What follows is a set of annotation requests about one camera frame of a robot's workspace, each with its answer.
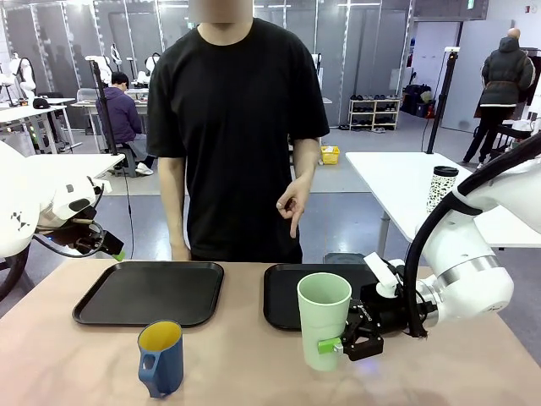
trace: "cup lid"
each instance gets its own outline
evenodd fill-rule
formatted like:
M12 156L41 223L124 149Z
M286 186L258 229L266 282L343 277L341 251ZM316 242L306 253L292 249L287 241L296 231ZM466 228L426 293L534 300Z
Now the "cup lid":
M434 167L434 175L454 178L458 175L458 169L455 167Z

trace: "shoe rack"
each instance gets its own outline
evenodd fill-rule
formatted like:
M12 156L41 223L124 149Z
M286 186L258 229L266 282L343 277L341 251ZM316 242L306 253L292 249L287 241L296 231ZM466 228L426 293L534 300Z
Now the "shoe rack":
M367 111L354 112L353 109L357 107ZM347 123L350 130L396 128L399 110L400 99L350 100Z

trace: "person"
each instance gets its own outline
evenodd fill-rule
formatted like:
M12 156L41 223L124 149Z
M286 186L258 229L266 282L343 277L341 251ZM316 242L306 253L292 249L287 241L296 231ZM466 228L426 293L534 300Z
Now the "person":
M140 162L135 171L141 175L151 175L154 173L152 164L155 158L145 153L146 135L142 134L141 120L135 107L135 101L130 96L124 94L128 89L129 79L123 72L113 72L111 76L111 86L104 89L107 99L107 111L111 119L112 136L117 144L128 144L134 152L135 157ZM102 122L104 131L107 131L105 117L101 108L100 100L96 100L96 108Z
M484 90L479 101L481 123L462 160L464 164L472 160L484 139L478 168L483 166L492 151L498 126L514 113L520 91L527 90L535 81L535 68L532 60L520 49L520 36L519 29L509 30L501 39L500 47L484 62Z
M329 133L312 56L253 19L251 0L199 4L208 22L168 48L150 80L149 151L172 259L301 263L298 223Z

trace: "shoe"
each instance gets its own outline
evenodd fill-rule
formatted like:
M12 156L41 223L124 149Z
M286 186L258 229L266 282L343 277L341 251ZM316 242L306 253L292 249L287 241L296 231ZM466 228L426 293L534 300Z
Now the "shoe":
M154 174L154 171L147 167L143 162L139 162L137 164L137 167L135 168L135 172L144 175L144 176L150 176Z

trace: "man's right hand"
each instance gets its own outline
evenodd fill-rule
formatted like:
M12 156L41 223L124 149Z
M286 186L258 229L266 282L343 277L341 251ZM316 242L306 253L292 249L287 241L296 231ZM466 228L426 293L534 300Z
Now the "man's right hand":
M186 262L192 260L192 253L186 244L171 244L172 261Z

